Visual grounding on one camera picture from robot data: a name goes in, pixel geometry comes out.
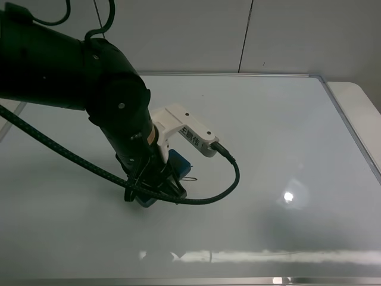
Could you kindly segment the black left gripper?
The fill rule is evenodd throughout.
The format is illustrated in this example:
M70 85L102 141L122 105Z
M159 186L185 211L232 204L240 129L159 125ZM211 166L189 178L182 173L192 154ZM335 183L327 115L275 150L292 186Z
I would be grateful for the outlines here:
M151 144L145 139L115 141L118 162L127 175L128 183L149 191L167 191L175 198L186 198L187 192L177 177L168 176L157 140ZM149 197L138 194L131 187L125 187L124 201L147 203Z

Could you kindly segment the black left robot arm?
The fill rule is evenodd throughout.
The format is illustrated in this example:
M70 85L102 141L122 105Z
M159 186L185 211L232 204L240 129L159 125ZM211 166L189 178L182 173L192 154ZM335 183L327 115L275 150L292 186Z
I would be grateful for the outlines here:
M124 199L139 194L178 203L171 166L159 154L158 129L148 111L151 93L124 54L101 38L107 22L78 40L54 30L22 6L1 11L1 97L52 107L83 110L99 127L127 173L119 178L75 155L14 113L1 116L73 163L125 189Z

